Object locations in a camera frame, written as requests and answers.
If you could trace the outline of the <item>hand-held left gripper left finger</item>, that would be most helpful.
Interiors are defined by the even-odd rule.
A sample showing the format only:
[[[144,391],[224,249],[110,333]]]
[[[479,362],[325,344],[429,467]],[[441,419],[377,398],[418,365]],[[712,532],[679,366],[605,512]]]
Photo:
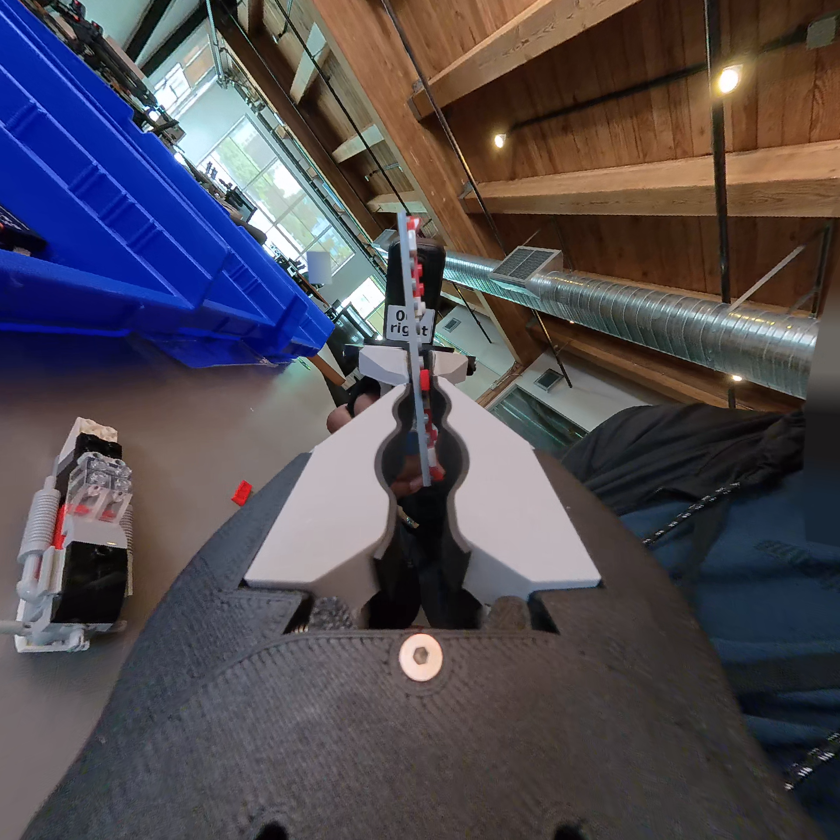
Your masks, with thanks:
[[[380,590],[375,558],[396,524],[383,453],[408,392],[392,388],[311,451],[245,573],[250,588],[337,597],[354,614]]]

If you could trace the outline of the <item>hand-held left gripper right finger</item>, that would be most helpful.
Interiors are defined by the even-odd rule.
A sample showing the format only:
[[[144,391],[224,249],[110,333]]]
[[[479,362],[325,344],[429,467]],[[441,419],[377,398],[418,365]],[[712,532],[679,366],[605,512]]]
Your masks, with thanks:
[[[601,575],[534,448],[447,380],[430,390],[436,505],[432,627],[478,627],[503,597],[596,587]]]

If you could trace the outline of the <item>grey red toy brick plate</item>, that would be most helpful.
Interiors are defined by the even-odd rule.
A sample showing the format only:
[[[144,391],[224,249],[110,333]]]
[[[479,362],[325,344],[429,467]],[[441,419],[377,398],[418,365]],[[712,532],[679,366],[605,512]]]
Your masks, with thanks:
[[[432,374],[425,361],[422,321],[426,313],[422,267],[417,255],[418,217],[405,211],[397,215],[400,264],[404,296],[404,330],[408,372],[413,389],[414,431],[423,487],[430,487],[443,477],[436,456],[436,427],[431,404]]]

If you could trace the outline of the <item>person's right hand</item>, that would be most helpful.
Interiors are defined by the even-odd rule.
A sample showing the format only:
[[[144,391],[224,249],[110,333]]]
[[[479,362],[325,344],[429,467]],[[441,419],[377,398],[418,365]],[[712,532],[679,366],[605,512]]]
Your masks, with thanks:
[[[350,421],[362,414],[367,408],[371,407],[379,400],[378,395],[372,393],[362,393],[352,401],[341,406],[337,406],[327,418],[327,429],[329,434],[335,434],[342,427],[347,425]]]

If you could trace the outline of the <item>large paned window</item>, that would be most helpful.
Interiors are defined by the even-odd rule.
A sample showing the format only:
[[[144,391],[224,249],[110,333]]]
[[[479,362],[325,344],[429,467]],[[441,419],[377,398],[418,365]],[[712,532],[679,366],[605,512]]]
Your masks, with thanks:
[[[354,257],[351,246],[285,166],[255,125],[241,119],[200,164],[215,181],[237,187],[255,208],[251,227],[266,235],[264,250],[307,268],[307,253],[326,253],[336,275]]]

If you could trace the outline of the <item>black white toy brick vehicle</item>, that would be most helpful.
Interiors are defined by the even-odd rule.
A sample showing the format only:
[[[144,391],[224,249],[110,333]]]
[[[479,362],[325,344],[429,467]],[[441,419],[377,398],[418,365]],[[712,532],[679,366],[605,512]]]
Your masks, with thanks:
[[[133,593],[133,471],[118,431],[77,417],[28,509],[17,552],[16,653],[80,653],[123,630]]]

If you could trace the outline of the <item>person's torso in blue hoodie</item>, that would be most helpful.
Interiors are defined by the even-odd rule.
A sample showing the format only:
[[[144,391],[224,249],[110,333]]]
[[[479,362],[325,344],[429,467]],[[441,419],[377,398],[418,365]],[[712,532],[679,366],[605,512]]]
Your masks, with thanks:
[[[802,463],[629,489],[616,513],[681,589],[786,790],[838,838],[838,547],[806,534]]]

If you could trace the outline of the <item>black steel pole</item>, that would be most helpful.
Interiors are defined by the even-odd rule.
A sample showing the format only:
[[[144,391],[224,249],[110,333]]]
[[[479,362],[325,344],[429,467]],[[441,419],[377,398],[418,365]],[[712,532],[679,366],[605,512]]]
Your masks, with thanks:
[[[730,237],[728,225],[728,189],[726,168],[725,108],[718,80],[721,62],[721,16],[718,1],[704,1],[707,78],[710,97],[710,144],[718,236],[718,265],[721,301],[731,304]]]

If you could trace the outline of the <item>duct vent grille box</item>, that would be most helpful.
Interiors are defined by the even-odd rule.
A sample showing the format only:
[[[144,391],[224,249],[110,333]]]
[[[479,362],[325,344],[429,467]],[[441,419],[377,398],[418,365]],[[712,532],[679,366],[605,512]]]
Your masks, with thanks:
[[[520,245],[490,272],[489,277],[496,282],[524,287],[531,278],[563,267],[563,251]]]

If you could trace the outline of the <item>silver metal air duct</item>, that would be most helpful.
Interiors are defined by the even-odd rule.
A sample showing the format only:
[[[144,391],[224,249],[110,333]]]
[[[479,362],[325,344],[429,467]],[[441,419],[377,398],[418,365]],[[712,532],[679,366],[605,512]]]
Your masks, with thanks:
[[[496,282],[502,260],[445,252],[444,278],[492,297],[805,399],[819,321],[725,304],[682,290],[643,287],[563,266],[524,287]]]

